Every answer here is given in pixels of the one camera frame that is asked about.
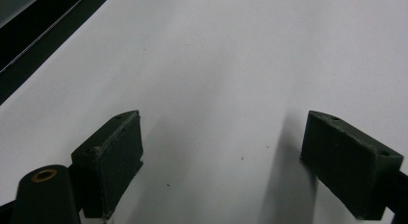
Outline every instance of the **white surface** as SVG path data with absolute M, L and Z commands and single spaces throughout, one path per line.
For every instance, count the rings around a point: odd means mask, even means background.
M 307 112 L 408 156 L 407 5 L 108 0 L 0 107 L 0 203 L 138 109 L 145 165 L 115 223 L 356 223 L 298 161 Z

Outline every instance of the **brass ring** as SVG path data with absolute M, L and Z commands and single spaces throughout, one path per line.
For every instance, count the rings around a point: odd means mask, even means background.
M 35 183 L 42 183 L 42 182 L 45 182 L 45 181 L 48 181 L 48 180 L 54 178 L 55 175 L 57 175 L 57 170 L 55 170 L 55 169 L 44 169 L 44 170 L 41 170 L 40 172 L 36 173 L 31 178 L 31 181 L 33 181 Z

